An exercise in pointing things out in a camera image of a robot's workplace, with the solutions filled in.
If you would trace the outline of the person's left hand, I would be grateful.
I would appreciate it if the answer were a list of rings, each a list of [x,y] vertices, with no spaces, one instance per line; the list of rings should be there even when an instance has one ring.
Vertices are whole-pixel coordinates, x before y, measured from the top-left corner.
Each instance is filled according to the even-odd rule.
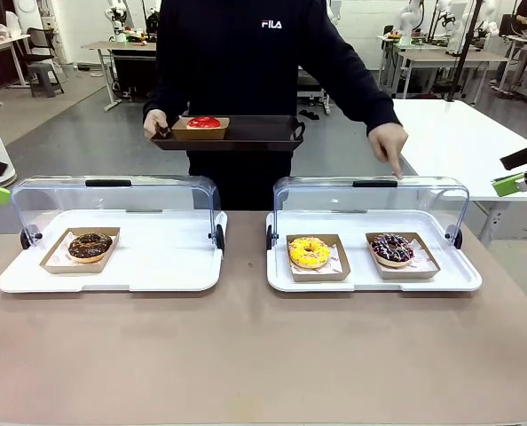
[[[367,137],[377,160],[388,163],[393,174],[401,179],[400,154],[408,139],[405,129],[397,123],[384,123],[372,129]]]

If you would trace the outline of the person's right hand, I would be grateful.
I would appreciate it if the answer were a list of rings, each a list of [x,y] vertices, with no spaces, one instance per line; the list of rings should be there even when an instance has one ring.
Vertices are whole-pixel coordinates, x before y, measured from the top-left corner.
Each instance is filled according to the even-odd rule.
[[[149,139],[156,136],[164,138],[170,132],[167,116],[160,109],[152,109],[146,113],[143,128],[145,137]]]

